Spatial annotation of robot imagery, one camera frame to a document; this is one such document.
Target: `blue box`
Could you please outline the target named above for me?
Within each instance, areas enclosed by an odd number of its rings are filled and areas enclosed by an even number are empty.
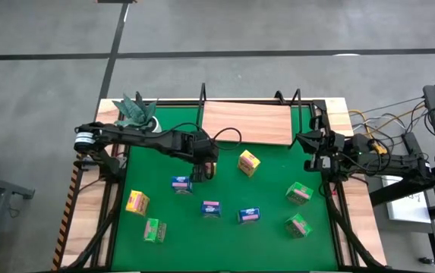
[[[200,207],[204,217],[219,218],[220,217],[220,202],[217,201],[203,201]]]
[[[172,177],[172,188],[177,194],[192,194],[192,182],[189,177]]]
[[[238,212],[239,224],[251,223],[261,218],[260,208],[241,209]]]

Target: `black metal frame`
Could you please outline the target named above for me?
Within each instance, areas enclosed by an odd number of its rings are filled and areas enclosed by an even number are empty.
[[[216,101],[220,101],[220,102],[240,102],[240,103],[254,103],[254,104],[263,104],[263,105],[289,105],[290,107],[292,106],[296,106],[294,105],[295,99],[296,97],[298,97],[298,107],[301,108],[302,105],[307,106],[310,109],[310,113],[312,115],[312,118],[317,117],[318,114],[316,113],[316,111],[320,111],[321,114],[320,115],[325,115],[325,120],[327,121],[328,118],[326,116],[326,104],[324,100],[311,100],[311,101],[302,101],[301,100],[301,93],[300,90],[297,89],[297,91],[295,92],[295,95],[293,96],[293,99],[291,101],[287,101],[286,99],[283,98],[282,94],[280,91],[277,91],[274,99],[264,99],[264,100],[256,100],[256,99],[216,99]],[[201,90],[200,90],[200,99],[197,101],[195,99],[189,99],[189,100],[160,100],[158,101],[159,106],[197,106],[198,107],[198,111],[197,111],[197,123],[200,123],[200,114],[201,114],[201,109],[204,107],[204,102],[207,100],[206,98],[206,89],[205,89],[205,84],[202,84]],[[324,128],[324,130],[328,130],[330,131],[330,125],[328,123],[328,121],[326,122],[326,127]],[[129,158],[129,147],[125,147],[125,151],[128,154],[128,158]],[[117,154],[118,151],[118,146],[114,145],[112,148],[112,156],[115,156]],[[90,263],[90,268],[83,268],[84,263],[79,264],[77,266],[74,267],[69,267],[69,268],[61,268],[59,269],[59,271],[63,271],[63,272],[82,272],[82,271],[86,271],[86,270],[94,270],[94,271],[110,271],[111,270],[111,266],[112,266],[112,260],[113,260],[113,253],[114,253],[114,248],[115,248],[115,238],[117,235],[117,230],[118,230],[118,222],[119,222],[119,214],[121,211],[121,201],[122,201],[122,193],[125,187],[125,177],[123,177],[121,180],[119,181],[115,181],[116,183],[118,183],[118,189],[117,189],[117,193],[116,193],[116,198],[115,198],[115,204],[112,208],[112,212],[110,216],[106,215],[107,213],[107,208],[109,206],[109,196],[111,194],[111,190],[112,190],[112,184],[107,183],[105,190],[104,190],[104,194],[102,196],[102,204],[101,204],[101,213],[99,216],[99,223],[98,223],[98,231],[96,232],[95,236],[93,237],[93,239],[90,241],[90,245],[93,245],[93,248],[90,252],[88,252],[93,258],[92,258],[92,262]],[[329,184],[325,184],[327,187],[323,187],[324,192],[327,196],[331,196],[332,195],[332,191],[331,189],[328,187]],[[345,200],[345,193],[344,193],[344,189],[343,186],[341,184],[337,185],[337,197],[339,199],[339,204],[340,204],[340,208],[339,212],[342,215],[342,217],[345,220],[345,223],[350,227],[350,218],[349,218],[349,214],[348,214],[348,209],[347,209],[347,202]],[[332,213],[332,209],[335,206],[335,203],[330,202],[330,199],[326,199],[326,207],[327,207],[327,212],[329,213],[329,215]],[[103,234],[107,231],[107,228],[109,226],[112,226],[111,230],[110,230],[110,236],[109,236],[109,245],[108,245],[108,251],[107,251],[107,257],[104,263],[104,266],[100,266],[98,265],[99,263],[99,251],[100,251],[100,239],[102,239]],[[338,270],[343,270],[343,271],[353,271],[353,272],[397,272],[397,273],[401,273],[401,272],[413,272],[413,271],[399,271],[399,270],[395,270],[395,269],[390,269],[390,268],[365,268],[365,267],[361,267],[359,266],[359,262],[358,262],[358,254],[355,251],[354,246],[352,245],[352,243],[348,243],[348,248],[349,248],[349,255],[351,257],[351,263],[352,265],[345,265],[344,263],[344,259],[343,259],[343,253],[342,253],[342,248],[341,248],[341,244],[340,244],[340,237],[339,237],[339,229],[337,227],[337,223],[331,218],[329,217],[329,225],[330,225],[330,232],[332,233],[332,238],[333,238],[333,248],[336,254],[336,261],[337,261],[337,265],[338,265]]]

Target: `orange and black striped tape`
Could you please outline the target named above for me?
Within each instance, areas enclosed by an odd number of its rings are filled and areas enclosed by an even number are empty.
[[[77,160],[81,160],[82,156],[77,154],[76,158]],[[68,188],[67,199],[65,200],[64,214],[62,216],[60,229],[58,230],[58,238],[57,238],[57,244],[55,246],[55,254],[52,260],[53,271],[58,270],[61,266],[62,256],[64,254],[65,244],[68,237],[68,230],[72,219],[72,212],[73,212],[73,208],[75,207],[75,201],[77,198],[74,195],[75,187],[77,186],[78,183],[80,183],[80,176],[81,176],[81,170],[78,167],[74,166],[72,168],[71,184]]]

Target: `wooden board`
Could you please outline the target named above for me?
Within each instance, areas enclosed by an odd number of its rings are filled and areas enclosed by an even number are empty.
[[[160,101],[171,100],[189,100],[189,99],[160,99]],[[219,100],[233,100],[233,99],[208,99],[212,101]],[[352,131],[350,117],[348,116],[348,109],[344,98],[324,98],[326,101],[326,107],[329,116],[330,127],[337,133],[341,133],[346,136],[354,134]],[[118,119],[118,109],[112,103],[112,99],[102,99],[98,108],[96,120],[103,123],[113,123]],[[94,174],[87,172],[83,175],[81,185],[88,184],[94,180]],[[377,230],[376,219],[374,217],[374,211],[370,204],[369,192],[367,185],[360,181],[349,179],[349,181],[343,183],[345,199],[348,206],[349,218],[352,223],[352,229],[358,236],[359,240],[364,244],[365,248],[370,254],[383,265],[386,264],[386,257],[384,256],[383,245],[380,240],[379,231]],[[70,226],[67,245],[63,254],[63,260],[61,266],[69,265],[80,254],[80,251],[89,243],[90,238],[94,235],[97,219],[99,217],[99,211],[101,209],[103,188],[101,185],[94,185],[93,189],[87,189],[87,192],[83,193],[75,206],[73,207],[74,217],[72,218],[72,224]],[[345,264],[350,265],[351,260],[348,254],[348,244],[345,235],[339,228],[340,242],[342,246],[342,253],[344,256]],[[107,235],[104,236],[102,242],[103,247],[101,249],[101,263],[104,262],[106,256],[106,243]]]
[[[289,106],[205,102],[202,128],[214,137],[226,127],[241,131],[243,143],[291,145],[293,140]],[[228,130],[218,135],[217,140],[236,142],[239,135]]]

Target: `wooden table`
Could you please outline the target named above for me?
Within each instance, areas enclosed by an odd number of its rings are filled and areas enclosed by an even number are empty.
[[[324,100],[326,101],[327,113],[332,130],[346,136],[351,136],[353,131],[345,99],[325,98]],[[96,121],[113,123],[118,119],[118,114],[118,109],[112,104],[112,100],[103,99],[99,104]],[[108,146],[106,149],[110,152],[111,148],[111,146]],[[95,169],[92,171],[85,171],[84,175],[82,175],[82,171],[79,171],[76,167],[74,167],[74,170],[72,171],[71,185],[68,191],[66,207],[62,216],[61,227],[53,258],[53,270],[56,270],[61,266],[70,265],[78,257],[80,252],[84,250],[84,247],[89,243],[90,239],[96,232],[105,184],[103,182],[95,183],[93,186],[86,188],[80,194],[77,194],[77,198],[74,198],[74,191],[77,186],[77,176],[80,178],[80,187],[83,187],[84,185],[96,180],[98,178],[98,173],[99,171]],[[374,211],[370,204],[367,186],[360,181],[350,179],[343,184],[343,187],[349,218],[354,232],[371,255],[378,262],[385,265],[386,258],[380,241],[379,231],[377,230]],[[340,230],[340,227],[339,236],[344,256],[344,263],[346,265],[351,265],[348,243],[345,235]],[[107,255],[107,247],[105,246],[107,245],[108,238],[109,230],[102,239],[102,247],[99,254],[100,265],[103,265],[105,261],[104,258]],[[365,266],[360,257],[359,262],[361,265]]]

